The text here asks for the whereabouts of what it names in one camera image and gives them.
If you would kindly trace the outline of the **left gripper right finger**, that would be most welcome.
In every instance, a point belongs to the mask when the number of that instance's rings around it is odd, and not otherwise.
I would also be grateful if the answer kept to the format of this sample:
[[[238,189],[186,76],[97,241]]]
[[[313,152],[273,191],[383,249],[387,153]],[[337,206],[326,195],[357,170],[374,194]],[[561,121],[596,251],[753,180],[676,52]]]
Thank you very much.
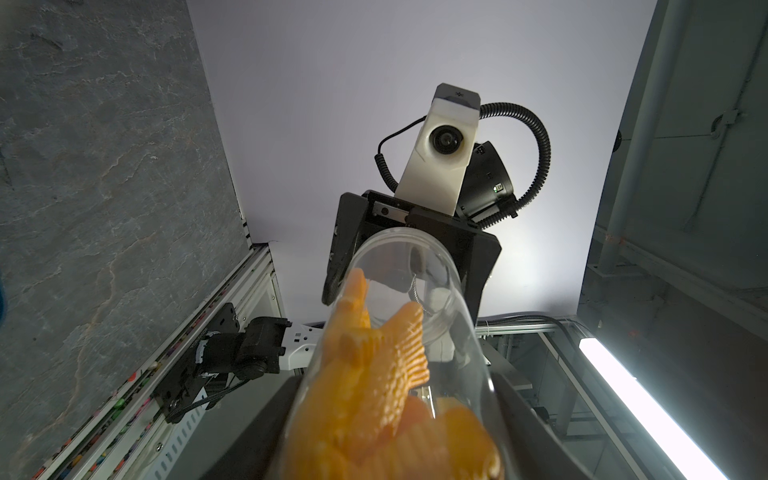
[[[509,479],[593,479],[509,380],[495,373],[494,389],[511,444]]]

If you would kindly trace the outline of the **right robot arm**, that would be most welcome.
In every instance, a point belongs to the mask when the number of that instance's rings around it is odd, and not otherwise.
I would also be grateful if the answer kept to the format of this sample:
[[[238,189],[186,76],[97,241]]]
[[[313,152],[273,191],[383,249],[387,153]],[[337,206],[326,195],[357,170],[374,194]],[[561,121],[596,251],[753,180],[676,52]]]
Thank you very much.
[[[538,166],[530,187],[518,198],[504,164],[492,145],[476,143],[463,179],[456,212],[437,213],[392,195],[367,190],[341,195],[331,241],[322,303],[331,305],[339,294],[352,257],[373,235],[408,227],[434,237],[450,254],[470,318],[476,321],[484,287],[502,251],[487,230],[514,218],[543,188],[551,166],[551,143],[538,116],[514,103],[493,102],[480,107],[479,118],[508,117],[529,128],[537,144]]]

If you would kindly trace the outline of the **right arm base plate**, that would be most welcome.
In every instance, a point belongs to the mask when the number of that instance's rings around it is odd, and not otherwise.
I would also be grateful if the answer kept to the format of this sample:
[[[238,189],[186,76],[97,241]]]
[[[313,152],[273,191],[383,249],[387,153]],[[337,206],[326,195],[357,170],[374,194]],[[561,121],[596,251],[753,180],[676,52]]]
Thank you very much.
[[[242,384],[279,373],[291,325],[282,317],[261,316],[242,327],[234,304],[225,303],[154,389],[152,398],[165,420],[177,424]]]

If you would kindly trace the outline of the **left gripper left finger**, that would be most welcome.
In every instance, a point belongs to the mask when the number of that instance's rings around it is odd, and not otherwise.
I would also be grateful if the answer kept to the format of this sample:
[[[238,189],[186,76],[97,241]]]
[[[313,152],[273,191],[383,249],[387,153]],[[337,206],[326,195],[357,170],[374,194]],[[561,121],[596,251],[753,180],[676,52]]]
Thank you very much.
[[[281,435],[302,380],[301,375],[286,380],[202,479],[275,479]]]

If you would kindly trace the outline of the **clear jar with cookies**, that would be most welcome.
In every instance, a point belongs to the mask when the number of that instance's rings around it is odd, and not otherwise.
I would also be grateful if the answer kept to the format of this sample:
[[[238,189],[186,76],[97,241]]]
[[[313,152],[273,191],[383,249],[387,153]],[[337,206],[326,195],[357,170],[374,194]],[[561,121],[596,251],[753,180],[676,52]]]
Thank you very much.
[[[366,240],[302,380],[274,479],[518,479],[447,249],[408,227]]]

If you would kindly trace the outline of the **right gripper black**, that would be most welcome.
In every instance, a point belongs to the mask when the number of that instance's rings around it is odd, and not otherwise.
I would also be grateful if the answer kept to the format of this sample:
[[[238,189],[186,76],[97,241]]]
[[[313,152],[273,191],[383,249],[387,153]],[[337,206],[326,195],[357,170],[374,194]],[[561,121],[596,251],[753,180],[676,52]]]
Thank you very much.
[[[476,224],[368,190],[341,195],[331,240],[322,303],[339,294],[353,255],[375,234],[395,227],[427,233],[446,248],[458,272],[460,291],[473,322],[483,289],[502,251],[496,236]]]

